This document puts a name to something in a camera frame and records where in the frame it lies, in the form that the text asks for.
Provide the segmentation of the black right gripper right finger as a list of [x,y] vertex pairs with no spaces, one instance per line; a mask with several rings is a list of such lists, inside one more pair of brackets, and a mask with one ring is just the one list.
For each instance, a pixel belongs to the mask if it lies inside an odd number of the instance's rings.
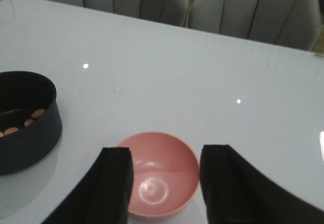
[[323,211],[286,191],[229,145],[204,145],[200,184],[209,223],[323,223]]

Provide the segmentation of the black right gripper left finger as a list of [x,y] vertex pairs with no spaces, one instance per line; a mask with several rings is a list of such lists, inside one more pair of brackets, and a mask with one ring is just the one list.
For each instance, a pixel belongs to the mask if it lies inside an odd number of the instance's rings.
[[133,179],[130,150],[103,148],[81,181],[44,223],[127,223]]

